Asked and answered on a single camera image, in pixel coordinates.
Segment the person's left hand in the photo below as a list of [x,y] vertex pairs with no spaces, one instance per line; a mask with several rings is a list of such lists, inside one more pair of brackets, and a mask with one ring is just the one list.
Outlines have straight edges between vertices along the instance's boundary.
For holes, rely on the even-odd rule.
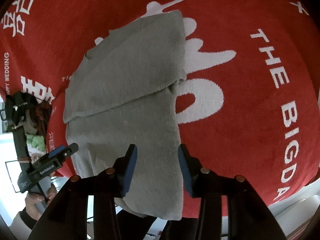
[[[48,197],[46,204],[49,205],[57,194],[56,187],[51,184],[48,191]],[[28,193],[25,199],[26,213],[34,220],[39,220],[41,213],[38,211],[36,204],[41,204],[44,201],[44,196],[35,193]]]

